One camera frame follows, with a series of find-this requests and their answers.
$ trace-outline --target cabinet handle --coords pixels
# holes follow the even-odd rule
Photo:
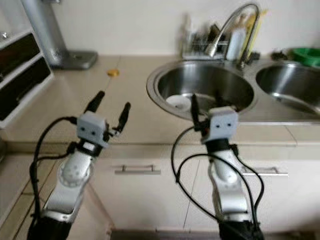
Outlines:
[[[254,170],[259,174],[259,176],[276,176],[276,177],[288,177],[289,174],[287,172],[280,172],[279,169],[275,166],[273,167],[256,167]],[[255,176],[250,169],[246,167],[242,167],[242,174],[244,176]]]
[[[160,175],[161,170],[156,170],[155,165],[145,165],[145,166],[127,166],[122,165],[121,170],[115,170],[117,175]]]

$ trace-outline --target metal base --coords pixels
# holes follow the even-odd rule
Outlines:
[[[51,65],[54,69],[86,70],[97,61],[98,53],[95,51],[68,51],[59,64]]]

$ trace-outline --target green bowl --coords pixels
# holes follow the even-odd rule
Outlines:
[[[320,67],[320,48],[295,48],[293,60],[310,67]]]

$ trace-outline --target black cable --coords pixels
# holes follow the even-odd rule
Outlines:
[[[264,193],[265,193],[265,184],[264,184],[264,181],[262,179],[262,177],[259,175],[259,173],[257,173],[252,167],[246,165],[241,159],[240,157],[234,152],[234,155],[235,157],[238,159],[238,161],[247,169],[249,169],[251,172],[253,172],[257,178],[259,179],[260,181],[260,184],[261,184],[261,188],[260,188],[260,193],[254,203],[254,210],[255,210],[255,214],[257,215],[257,209],[258,209],[258,206],[259,206],[259,203],[262,199],[262,197],[264,196]]]
[[[194,127],[189,127],[186,130],[184,130],[175,140],[173,146],[172,146],[172,150],[171,150],[171,167],[172,167],[172,171],[173,171],[173,175],[175,177],[175,179],[177,179],[177,173],[176,173],[176,168],[175,168],[175,152],[176,152],[176,148],[178,143],[180,142],[180,140],[182,139],[182,137],[188,133],[190,130],[194,129]],[[188,197],[188,199],[195,205],[197,206],[201,211],[203,211],[205,214],[207,214],[209,217],[211,217],[212,219],[216,220],[219,224],[222,224],[224,226],[226,226],[230,231],[233,231],[235,234],[237,234],[240,238],[247,240],[247,237],[244,236],[241,232],[239,232],[238,230],[236,230],[235,228],[233,228],[232,226],[230,226],[229,224],[227,224],[226,222],[224,222],[223,219],[220,219],[219,217],[217,217],[216,215],[214,215],[213,213],[211,213],[210,211],[208,211],[207,209],[205,209],[203,206],[201,206],[200,203],[198,203],[191,195],[190,193],[186,190],[185,186],[178,181],[177,182],[179,187],[181,188],[181,190],[183,191],[183,193]]]
[[[51,130],[53,126],[55,126],[57,123],[61,121],[69,121],[72,124],[77,123],[77,118],[74,116],[65,116],[65,117],[60,117],[56,120],[54,120],[49,126],[46,127],[46,129],[42,132],[36,147],[34,151],[34,156],[33,156],[33,161],[30,165],[29,168],[29,174],[30,174],[30,181],[33,189],[33,195],[34,195],[34,213],[32,215],[32,222],[30,224],[28,234],[27,234],[27,239],[30,239],[31,236],[31,229],[34,227],[35,222],[39,220],[40,218],[40,213],[41,213],[41,207],[40,207],[40,197],[39,197],[39,188],[38,188],[38,173],[37,173],[37,167],[38,167],[38,161],[44,160],[44,159],[58,159],[57,157],[60,158],[65,158],[67,156],[68,151],[66,154],[60,155],[60,156],[48,156],[46,158],[41,157],[39,158],[39,153],[40,153],[40,148],[43,143],[44,138],[46,137],[47,133]]]
[[[258,219],[257,219],[257,215],[256,215],[256,211],[255,211],[255,207],[254,207],[254,198],[252,196],[252,192],[250,190],[250,186],[247,182],[247,180],[245,179],[245,177],[242,175],[242,173],[235,167],[233,166],[231,163],[227,162],[226,160],[224,160],[223,158],[215,155],[215,154],[209,154],[209,153],[198,153],[198,154],[194,154],[194,155],[191,155],[189,157],[187,157],[186,159],[184,159],[182,161],[182,163],[180,164],[179,168],[178,168],[178,171],[176,172],[176,177],[177,177],[177,180],[176,181],[180,181],[179,180],[179,177],[180,177],[180,173],[181,173],[181,168],[183,167],[183,165],[190,159],[193,159],[193,158],[196,158],[196,157],[201,157],[201,156],[207,156],[207,157],[210,157],[210,158],[213,158],[213,159],[217,159],[219,161],[222,161],[223,163],[227,164],[233,171],[235,171],[236,173],[238,173],[238,175],[240,176],[240,178],[242,179],[246,189],[247,189],[247,192],[248,192],[248,195],[249,195],[249,200],[250,200],[250,207],[251,207],[251,211],[252,211],[252,218],[253,218],[253,224],[256,228],[259,227],[259,223],[258,223]]]

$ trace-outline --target sink basin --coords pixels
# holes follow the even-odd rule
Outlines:
[[[200,113],[231,106],[248,109],[254,90],[239,72],[209,61],[180,61],[156,69],[148,78],[150,98],[165,111],[191,120],[191,96],[196,94]]]
[[[294,63],[270,66],[258,72],[256,82],[282,104],[320,115],[320,69]]]

